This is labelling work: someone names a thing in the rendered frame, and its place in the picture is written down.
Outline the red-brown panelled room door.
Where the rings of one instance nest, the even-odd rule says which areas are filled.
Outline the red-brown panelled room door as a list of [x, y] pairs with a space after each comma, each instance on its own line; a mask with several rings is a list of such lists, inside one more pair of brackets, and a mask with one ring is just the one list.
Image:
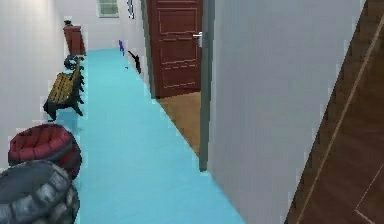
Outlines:
[[146, 0], [155, 97], [201, 88], [203, 0]]

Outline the black leaning object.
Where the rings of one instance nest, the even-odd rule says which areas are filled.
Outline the black leaning object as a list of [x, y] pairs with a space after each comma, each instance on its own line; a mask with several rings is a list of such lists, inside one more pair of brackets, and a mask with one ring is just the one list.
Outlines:
[[131, 51], [128, 50], [128, 53], [131, 55], [131, 57], [134, 59], [135, 62], [135, 68], [138, 72], [138, 74], [141, 74], [141, 63], [140, 63], [140, 57], [139, 55], [134, 55]]

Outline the yellow slatted black bench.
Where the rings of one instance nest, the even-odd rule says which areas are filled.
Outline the yellow slatted black bench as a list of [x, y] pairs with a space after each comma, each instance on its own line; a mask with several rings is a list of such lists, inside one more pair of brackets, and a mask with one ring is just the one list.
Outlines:
[[72, 108], [79, 116], [83, 112], [79, 108], [79, 104], [83, 104], [80, 92], [84, 91], [84, 76], [81, 71], [84, 67], [81, 62], [84, 60], [82, 56], [69, 55], [65, 62], [71, 73], [59, 73], [56, 76], [52, 89], [43, 105], [44, 111], [49, 115], [49, 122], [57, 119], [57, 111], [59, 109]]

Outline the white framed window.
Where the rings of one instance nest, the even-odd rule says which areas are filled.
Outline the white framed window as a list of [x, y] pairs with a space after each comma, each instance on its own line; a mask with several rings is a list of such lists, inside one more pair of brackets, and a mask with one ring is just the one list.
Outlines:
[[101, 17], [115, 18], [119, 16], [117, 0], [98, 0]]

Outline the red-brown cabinet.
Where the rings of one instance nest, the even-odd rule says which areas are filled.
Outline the red-brown cabinet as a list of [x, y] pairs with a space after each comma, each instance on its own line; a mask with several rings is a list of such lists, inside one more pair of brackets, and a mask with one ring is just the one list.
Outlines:
[[71, 55], [85, 55], [85, 46], [80, 26], [65, 26], [63, 28], [68, 50]]

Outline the red round cushion seat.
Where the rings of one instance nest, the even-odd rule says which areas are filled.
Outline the red round cushion seat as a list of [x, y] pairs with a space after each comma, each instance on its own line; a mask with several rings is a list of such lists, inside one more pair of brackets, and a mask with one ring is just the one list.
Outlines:
[[82, 163], [81, 149], [74, 137], [59, 124], [41, 124], [16, 134], [9, 143], [8, 163], [48, 160], [63, 168], [74, 180]]

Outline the dark brown wooden door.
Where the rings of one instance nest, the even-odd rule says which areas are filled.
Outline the dark brown wooden door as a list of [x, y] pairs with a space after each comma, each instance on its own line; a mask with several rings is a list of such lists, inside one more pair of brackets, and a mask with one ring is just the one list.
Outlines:
[[384, 224], [384, 0], [365, 0], [284, 224]]

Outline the grey round cushion seat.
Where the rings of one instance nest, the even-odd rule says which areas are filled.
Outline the grey round cushion seat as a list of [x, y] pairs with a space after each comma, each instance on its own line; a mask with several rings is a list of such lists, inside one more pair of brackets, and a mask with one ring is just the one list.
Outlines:
[[0, 173], [0, 224], [75, 224], [78, 192], [65, 170], [27, 161]]

